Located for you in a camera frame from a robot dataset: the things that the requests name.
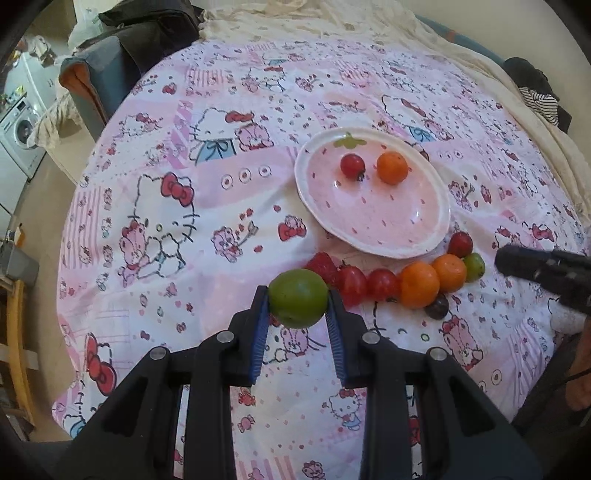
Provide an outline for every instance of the plate rim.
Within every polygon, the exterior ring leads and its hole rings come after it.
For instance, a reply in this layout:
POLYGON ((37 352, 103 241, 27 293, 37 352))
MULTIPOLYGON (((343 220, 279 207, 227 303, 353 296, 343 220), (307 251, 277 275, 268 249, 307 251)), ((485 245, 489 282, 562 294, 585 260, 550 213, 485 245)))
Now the plate rim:
POLYGON ((337 127, 337 128, 330 128, 330 129, 324 130, 322 132, 319 132, 316 135, 313 135, 300 148, 300 150, 297 154, 297 157, 295 159, 294 176, 295 176, 295 184, 297 186, 297 192, 300 197, 300 200, 302 201, 304 206, 308 209, 308 211, 312 214, 312 216, 316 219, 316 221, 329 233, 331 233, 335 237, 341 239, 343 242, 348 243, 349 245, 355 247, 356 249, 358 249, 362 252, 373 254, 373 255, 379 255, 380 257, 393 258, 396 260, 406 260, 409 258, 420 257, 421 255, 428 254, 429 252, 431 252, 432 250, 437 248, 437 246, 445 238, 445 236, 449 230, 452 211, 451 211, 449 194, 447 192, 447 188, 446 188, 446 185, 445 185, 443 179, 439 176, 439 173, 437 172, 435 167, 431 164, 431 162, 429 162, 427 159, 425 159, 411 145, 407 144, 404 140, 402 140, 401 138, 398 138, 394 135, 390 135, 390 134, 387 134, 387 133, 379 131, 379 130, 374 130, 374 129, 365 128, 365 127, 337 127), (391 247, 384 247, 384 246, 380 246, 380 245, 368 245, 364 242, 358 241, 357 239, 348 235, 346 232, 343 232, 340 229, 328 227, 326 225, 326 222, 321 220, 322 215, 315 208, 316 203, 309 202, 307 199, 307 197, 310 197, 310 200, 311 200, 311 195, 309 193, 309 189, 307 189, 307 192, 303 192, 303 188, 301 185, 301 183, 307 184, 305 168, 307 167, 307 165, 310 162, 310 159, 312 158, 312 155, 313 155, 310 145, 314 145, 315 143, 317 143, 319 141, 319 139, 321 140, 323 137, 328 137, 328 138, 344 137, 347 133, 350 133, 351 135, 353 135, 356 138, 365 138, 364 137, 364 135, 365 135, 366 137, 368 137, 369 140, 375 139, 375 140, 380 141, 386 145, 391 145, 393 148, 398 149, 398 151, 402 151, 402 153, 406 157, 411 157, 413 163, 422 165, 423 171, 427 175, 428 179, 434 184, 436 195, 437 195, 438 201, 440 202, 440 216, 441 216, 441 214, 443 214, 443 216, 444 216, 443 220, 441 221, 441 227, 440 227, 441 232, 437 231, 437 235, 434 237, 434 238, 438 238, 437 241, 431 240, 430 242, 428 242, 426 244, 422 243, 422 244, 413 245, 411 247, 399 248, 399 249, 397 249, 397 250, 399 250, 399 253, 394 253, 394 249, 391 247))

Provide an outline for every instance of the white plastic bag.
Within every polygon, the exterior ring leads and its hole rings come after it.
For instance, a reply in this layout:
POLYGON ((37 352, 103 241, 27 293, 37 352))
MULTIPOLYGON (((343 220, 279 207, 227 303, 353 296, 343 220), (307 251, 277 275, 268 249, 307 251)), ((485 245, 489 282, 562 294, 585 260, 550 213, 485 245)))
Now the white plastic bag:
POLYGON ((107 27, 100 21, 99 11, 96 8, 86 8, 70 33, 68 48, 70 51, 74 51, 86 40, 97 37, 105 31, 107 31, 107 27))

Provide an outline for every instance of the white plate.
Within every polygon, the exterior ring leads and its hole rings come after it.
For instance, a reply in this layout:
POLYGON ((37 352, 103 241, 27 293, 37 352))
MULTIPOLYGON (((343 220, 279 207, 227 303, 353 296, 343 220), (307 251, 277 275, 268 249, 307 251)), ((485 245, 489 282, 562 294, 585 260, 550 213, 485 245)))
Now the white plate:
POLYGON ((449 193, 435 168, 406 142, 383 132, 332 128, 313 136, 298 153, 295 177, 301 201, 322 227, 362 252, 417 257, 433 250, 449 229, 449 193), (398 151, 408 163, 408 177, 396 186, 376 172, 385 151, 398 151), (341 172, 340 159, 349 153, 365 161, 363 181, 341 172))

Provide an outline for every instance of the bed sheet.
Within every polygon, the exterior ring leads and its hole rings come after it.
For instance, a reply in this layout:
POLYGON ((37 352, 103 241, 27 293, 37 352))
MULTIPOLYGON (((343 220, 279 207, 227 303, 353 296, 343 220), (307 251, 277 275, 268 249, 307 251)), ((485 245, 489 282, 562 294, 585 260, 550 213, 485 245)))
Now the bed sheet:
MULTIPOLYGON (((298 197, 298 149, 352 125, 396 135, 432 163, 450 192, 449 234, 469 231, 487 265, 480 282, 449 295, 443 321, 392 303, 355 311, 402 348, 446 348, 515 415, 552 355, 556 309, 535 285, 500 277, 495 252, 507 243, 583 251, 573 207, 534 142, 442 56, 347 40, 205 42, 136 85, 76 189, 57 291, 76 371, 53 405, 67 432, 83 428, 150 348, 198 345, 248 308, 256 285, 317 251, 366 272, 408 263, 332 237, 298 197)), ((365 392, 341 389, 327 343, 324 322, 270 325, 259 381, 232 389, 241 480, 357 478, 365 392)), ((182 428, 181 418, 177 475, 182 428)), ((412 445, 420 450, 419 436, 412 445)))

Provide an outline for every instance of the striped cloth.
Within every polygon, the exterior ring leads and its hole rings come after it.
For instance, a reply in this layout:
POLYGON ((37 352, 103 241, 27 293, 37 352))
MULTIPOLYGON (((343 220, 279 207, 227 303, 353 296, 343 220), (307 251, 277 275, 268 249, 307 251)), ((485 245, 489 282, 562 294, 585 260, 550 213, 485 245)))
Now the striped cloth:
POLYGON ((552 95, 542 95, 528 87, 519 87, 525 104, 538 112, 552 125, 558 126, 558 100, 552 95))

